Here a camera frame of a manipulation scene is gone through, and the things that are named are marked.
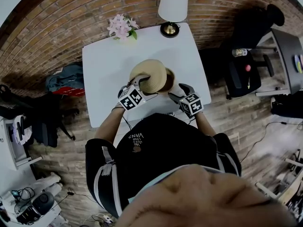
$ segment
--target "brick wall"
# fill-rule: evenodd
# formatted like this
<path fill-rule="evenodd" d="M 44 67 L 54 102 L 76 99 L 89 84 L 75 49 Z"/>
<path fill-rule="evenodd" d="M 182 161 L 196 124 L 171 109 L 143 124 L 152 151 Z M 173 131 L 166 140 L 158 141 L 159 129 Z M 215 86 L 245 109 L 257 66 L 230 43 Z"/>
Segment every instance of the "brick wall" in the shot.
<path fill-rule="evenodd" d="M 142 27 L 163 21 L 160 0 L 43 0 L 10 33 L 0 49 L 0 80 L 20 95 L 40 95 L 45 78 L 81 60 L 82 47 L 106 38 L 108 19 L 124 13 Z M 218 46 L 242 8 L 273 3 L 285 15 L 283 30 L 303 34 L 302 7 L 294 0 L 189 0 L 187 22 L 198 48 Z"/>

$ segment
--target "pink flower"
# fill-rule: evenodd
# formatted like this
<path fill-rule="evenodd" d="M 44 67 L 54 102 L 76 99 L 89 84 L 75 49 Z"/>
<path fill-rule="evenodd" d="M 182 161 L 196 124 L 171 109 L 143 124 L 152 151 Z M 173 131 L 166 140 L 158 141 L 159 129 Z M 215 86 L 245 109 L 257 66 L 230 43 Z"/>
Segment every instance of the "pink flower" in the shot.
<path fill-rule="evenodd" d="M 139 28 L 139 26 L 137 25 L 136 21 L 133 20 L 133 18 L 129 19 L 128 22 L 131 25 L 131 27 Z"/>
<path fill-rule="evenodd" d="M 109 35 L 111 35 L 112 33 L 116 33 L 117 29 L 115 27 L 107 27 L 107 29 L 109 30 Z"/>
<path fill-rule="evenodd" d="M 126 40 L 132 28 L 138 28 L 136 21 L 132 18 L 127 19 L 123 14 L 117 14 L 114 19 L 109 20 L 109 23 L 109 27 L 107 27 L 109 35 L 114 34 L 116 38 L 121 40 Z"/>

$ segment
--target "wire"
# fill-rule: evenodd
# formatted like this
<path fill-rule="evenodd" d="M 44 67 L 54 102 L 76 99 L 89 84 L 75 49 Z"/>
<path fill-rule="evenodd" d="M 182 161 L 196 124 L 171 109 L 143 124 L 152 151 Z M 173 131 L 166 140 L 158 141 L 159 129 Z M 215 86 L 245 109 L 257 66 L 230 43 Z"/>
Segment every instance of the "wire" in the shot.
<path fill-rule="evenodd" d="M 98 204 L 96 201 L 93 201 L 92 199 L 90 199 L 89 196 L 87 196 L 87 195 L 85 195 L 85 194 L 77 194 L 77 193 L 76 193 L 72 188 L 70 188 L 70 187 L 69 187 L 67 190 L 68 190 L 69 192 L 75 194 L 75 195 L 78 195 L 78 196 L 85 196 L 85 197 L 87 197 L 89 200 L 91 200 L 92 202 Z"/>
<path fill-rule="evenodd" d="M 261 141 L 265 138 L 266 133 L 267 133 L 267 127 L 268 127 L 270 124 L 272 124 L 272 123 L 280 123 L 280 124 L 284 124 L 284 125 L 287 125 L 287 124 L 289 124 L 289 125 L 297 125 L 297 129 L 298 129 L 298 130 L 300 130 L 300 131 L 303 130 L 303 121 L 302 121 L 301 123 L 299 123 L 299 124 L 296 124 L 296 123 L 286 123 L 286 122 L 270 122 L 270 123 L 268 123 L 268 124 L 265 126 L 265 134 L 263 135 L 263 137 L 262 137 L 260 140 L 256 141 L 256 142 L 252 145 L 251 149 L 247 152 L 246 156 L 240 161 L 240 163 L 242 163 L 242 161 L 244 161 L 244 160 L 246 159 L 246 157 L 249 155 L 249 153 L 254 149 L 255 145 L 256 145 L 257 143 L 261 142 Z"/>
<path fill-rule="evenodd" d="M 60 204 L 64 199 L 66 199 L 68 196 L 69 196 L 69 195 L 67 194 L 65 198 L 63 198 L 60 202 L 58 202 L 55 206 L 53 206 L 50 210 L 48 210 L 47 213 L 50 212 L 50 211 L 52 211 L 57 205 L 59 205 L 59 204 Z"/>
<path fill-rule="evenodd" d="M 191 119 L 190 121 L 189 121 L 189 123 L 188 124 L 190 124 L 192 121 L 194 121 L 194 120 L 196 120 L 196 119 Z"/>
<path fill-rule="evenodd" d="M 149 101 L 149 100 L 151 100 L 151 99 L 155 98 L 156 96 L 153 96 L 152 98 L 147 99 L 146 101 Z"/>
<path fill-rule="evenodd" d="M 122 116 L 122 118 L 124 119 L 124 121 L 125 121 L 126 124 L 128 125 L 129 129 L 132 130 L 133 128 L 132 128 L 131 125 L 128 123 L 128 121 L 124 118 L 124 116 Z"/>
<path fill-rule="evenodd" d="M 33 196 L 32 196 L 32 194 L 30 193 L 30 191 L 27 190 L 27 188 L 30 189 L 30 190 L 34 193 Z M 23 198 L 22 198 L 22 194 L 23 194 L 24 191 L 27 191 L 27 192 L 28 192 L 29 198 L 27 198 L 27 199 L 23 199 Z M 19 208 L 19 213 L 20 213 L 20 211 L 22 210 L 22 208 L 23 208 L 24 206 L 26 206 L 27 204 L 29 204 L 29 202 L 31 201 L 31 199 L 32 199 L 32 198 L 35 196 L 35 194 L 36 194 L 35 191 L 34 191 L 31 187 L 26 187 L 26 188 L 20 189 L 20 190 L 18 190 L 17 192 L 19 193 L 19 199 L 18 199 L 18 197 L 16 198 L 16 205 L 15 205 L 15 207 L 14 207 L 14 212 L 15 212 L 15 214 L 17 214 L 17 212 L 16 212 L 16 206 L 18 206 L 18 203 L 20 202 L 20 199 L 23 200 L 23 201 L 27 201 L 27 202 L 24 203 L 24 204 Z"/>
<path fill-rule="evenodd" d="M 104 220 L 103 220 L 101 217 L 99 217 L 98 215 L 92 215 L 91 218 L 92 218 L 94 221 L 99 221 L 99 222 L 100 222 L 100 220 L 101 220 L 102 223 L 104 223 Z"/>
<path fill-rule="evenodd" d="M 91 214 L 91 215 L 89 215 L 85 220 L 82 220 L 80 223 L 83 225 L 84 222 L 92 222 L 92 221 L 89 221 L 88 219 L 89 219 L 90 217 L 92 217 L 92 219 L 94 219 L 93 216 L 97 216 L 97 217 L 99 218 L 99 216 L 98 216 L 99 214 L 102 214 L 103 216 L 105 215 L 105 214 L 103 214 L 103 213 Z"/>

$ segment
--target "bottle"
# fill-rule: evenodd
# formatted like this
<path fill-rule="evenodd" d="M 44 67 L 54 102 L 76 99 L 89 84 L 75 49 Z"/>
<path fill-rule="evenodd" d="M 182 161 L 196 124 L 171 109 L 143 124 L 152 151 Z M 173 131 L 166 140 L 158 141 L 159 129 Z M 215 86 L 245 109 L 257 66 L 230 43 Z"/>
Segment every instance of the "bottle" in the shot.
<path fill-rule="evenodd" d="M 234 57 L 245 56 L 245 55 L 247 55 L 247 50 L 246 49 L 235 49 L 235 50 L 232 50 L 232 55 Z"/>

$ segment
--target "red object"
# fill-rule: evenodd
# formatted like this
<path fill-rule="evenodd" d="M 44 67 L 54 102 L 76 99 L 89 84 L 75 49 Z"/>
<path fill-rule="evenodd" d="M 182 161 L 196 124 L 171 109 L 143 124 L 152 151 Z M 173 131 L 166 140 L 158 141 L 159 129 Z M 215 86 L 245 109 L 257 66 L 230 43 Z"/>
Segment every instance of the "red object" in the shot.
<path fill-rule="evenodd" d="M 53 93 L 68 96 L 83 96 L 85 94 L 85 90 L 84 88 L 62 87 Z"/>
<path fill-rule="evenodd" d="M 246 70 L 246 71 L 250 71 L 250 70 L 251 70 L 251 66 L 250 66 L 250 65 L 246 65 L 246 66 L 245 66 L 245 70 Z"/>

